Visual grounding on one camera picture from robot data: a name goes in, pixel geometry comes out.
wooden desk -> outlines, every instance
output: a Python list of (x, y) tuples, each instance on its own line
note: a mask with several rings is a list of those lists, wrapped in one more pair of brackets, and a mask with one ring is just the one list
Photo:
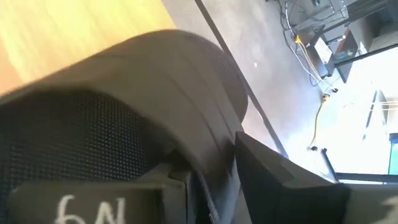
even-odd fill
[(128, 38), (174, 28), (161, 0), (3, 0), (0, 95)]

gray floor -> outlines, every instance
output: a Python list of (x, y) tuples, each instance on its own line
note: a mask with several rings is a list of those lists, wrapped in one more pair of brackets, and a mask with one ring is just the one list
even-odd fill
[[(278, 4), (265, 0), (204, 0), (203, 3), (287, 153), (300, 164), (312, 140), (322, 93), (310, 85), (308, 74), (285, 45)], [(164, 4), (179, 29), (216, 43), (194, 0), (164, 0)], [(246, 132), (275, 149), (252, 105), (243, 125)]]

black mesh fabric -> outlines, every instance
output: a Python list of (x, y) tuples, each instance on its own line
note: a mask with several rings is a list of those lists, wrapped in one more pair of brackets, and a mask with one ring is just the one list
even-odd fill
[(153, 168), (161, 146), (145, 119), (106, 95), (43, 91), (0, 107), (0, 223), (6, 200), (30, 180), (131, 180)]

yellow cable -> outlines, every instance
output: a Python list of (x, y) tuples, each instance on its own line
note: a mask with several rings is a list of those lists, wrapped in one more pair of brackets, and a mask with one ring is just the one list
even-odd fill
[(317, 116), (316, 116), (316, 118), (315, 118), (315, 130), (314, 130), (314, 134), (313, 134), (313, 139), (312, 139), (312, 142), (311, 142), (311, 146), (312, 146), (313, 144), (315, 144), (316, 141), (317, 141), (317, 135), (318, 135), (318, 120), (319, 120), (320, 114), (321, 114), (321, 112), (322, 112), (323, 106), (325, 105), (325, 103), (326, 103), (328, 100), (329, 100), (329, 95), (323, 95), (321, 106), (319, 107), (319, 110), (318, 110), (318, 112), (317, 112)]
[(315, 66), (313, 65), (313, 63), (312, 63), (310, 57), (308, 56), (308, 52), (307, 52), (307, 50), (306, 50), (306, 48), (305, 48), (303, 42), (300, 40), (300, 37), (299, 37), (299, 36), (296, 36), (295, 42), (296, 42), (297, 44), (299, 44), (300, 47), (302, 48), (302, 50), (304, 51), (305, 58), (307, 58), (308, 62), (310, 63), (312, 70), (320, 77), (318, 71), (315, 69)]

black bar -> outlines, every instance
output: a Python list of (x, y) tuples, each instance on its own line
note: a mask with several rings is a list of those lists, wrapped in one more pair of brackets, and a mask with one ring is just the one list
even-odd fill
[(323, 160), (325, 161), (326, 166), (328, 167), (329, 171), (331, 172), (331, 174), (332, 174), (334, 180), (338, 182), (338, 178), (337, 178), (336, 172), (335, 172), (333, 166), (332, 166), (331, 163), (330, 163), (330, 160), (329, 160), (328, 155), (326, 154), (327, 151), (328, 151), (327, 149), (322, 149), (322, 150), (321, 150), (322, 158), (323, 158)]
[(391, 156), (392, 156), (392, 147), (394, 146), (394, 142), (390, 141), (391, 147), (390, 147), (390, 158), (388, 160), (388, 173), (390, 173), (390, 168), (391, 168)]
[(345, 60), (345, 61), (342, 61), (342, 62), (338, 62), (338, 63), (335, 64), (335, 66), (336, 66), (336, 67), (340, 67), (340, 66), (342, 66), (342, 65), (346, 65), (346, 64), (352, 63), (352, 62), (356, 62), (357, 60), (362, 60), (362, 59), (364, 59), (364, 58), (367, 58), (367, 57), (370, 57), (370, 56), (379, 54), (379, 53), (381, 53), (381, 52), (385, 52), (385, 51), (390, 50), (390, 49), (394, 49), (394, 48), (396, 48), (396, 47), (398, 47), (398, 43), (392, 44), (392, 45), (390, 45), (390, 46), (388, 46), (388, 47), (383, 47), (383, 48), (381, 48), (381, 49), (374, 50), (374, 51), (372, 51), (372, 52), (369, 52), (369, 53), (364, 54), (364, 55), (360, 55), (360, 56), (358, 56), (358, 57), (354, 57), (354, 58), (351, 58), (351, 59), (348, 59), (348, 60)]
[(362, 19), (364, 17), (370, 16), (371, 14), (374, 14), (375, 12), (378, 12), (378, 11), (384, 9), (386, 6), (387, 6), (387, 4), (385, 4), (383, 7), (375, 8), (372, 11), (363, 11), (361, 13), (352, 14), (352, 15), (350, 15), (349, 9), (348, 9), (348, 19), (345, 19), (345, 20), (343, 20), (343, 21), (341, 21), (341, 22), (339, 22), (339, 23), (337, 23), (335, 25), (332, 25), (332, 26), (330, 26), (330, 27), (328, 27), (326, 29), (322, 29), (321, 31), (319, 31), (319, 32), (317, 32), (315, 34), (315, 36), (314, 36), (314, 38), (312, 40), (317, 41), (321, 37), (322, 34), (325, 34), (325, 33), (329, 32), (329, 31), (331, 31), (331, 30), (333, 30), (333, 29), (335, 29), (335, 28), (337, 28), (339, 26), (344, 25), (344, 24), (355, 22), (358, 19)]
[(201, 0), (195, 0), (201, 14), (205, 18), (207, 24), (209, 25), (211, 31), (213, 32), (214, 36), (216, 37), (218, 43), (220, 44), (221, 48), (227, 53), (231, 58), (233, 63), (235, 64), (236, 68), (238, 68), (238, 75), (240, 80), (243, 83), (243, 86), (245, 90), (247, 91), (251, 101), (253, 102), (254, 107), (257, 109), (257, 111), (260, 114), (260, 117), (262, 118), (262, 121), (264, 122), (264, 125), (269, 131), (269, 134), (271, 135), (272, 140), (275, 143), (276, 148), (279, 150), (279, 152), (285, 157), (289, 158), (289, 156), (286, 153), (285, 147), (282, 145), (282, 142), (280, 141), (278, 135), (275, 132), (275, 129), (272, 127), (271, 122), (269, 121), (268, 117), (266, 116), (266, 113), (262, 109), (260, 102), (258, 101), (257, 97), (255, 96), (253, 90), (251, 89), (248, 81), (244, 77), (242, 71), (239, 68), (238, 63), (236, 63), (235, 58), (233, 57), (231, 51), (229, 50), (228, 46), (226, 45), (226, 42), (224, 41), (224, 38), (221, 36), (221, 33), (217, 29), (216, 24), (214, 23), (213, 19), (211, 18), (209, 12), (207, 11), (205, 5)]
[(366, 134), (367, 134), (366, 129), (367, 129), (367, 128), (369, 127), (369, 125), (371, 124), (371, 119), (372, 119), (372, 115), (373, 115), (374, 104), (375, 104), (375, 102), (376, 102), (376, 100), (377, 100), (377, 93), (378, 93), (378, 92), (379, 92), (378, 90), (376, 90), (376, 91), (374, 92), (374, 96), (373, 96), (373, 100), (372, 100), (372, 105), (371, 105), (371, 110), (370, 110), (369, 115), (368, 115), (368, 120), (366, 121), (365, 133), (363, 134), (362, 140), (365, 140), (365, 139), (366, 139)]
[(362, 180), (384, 183), (398, 183), (398, 175), (336, 173), (339, 180)]

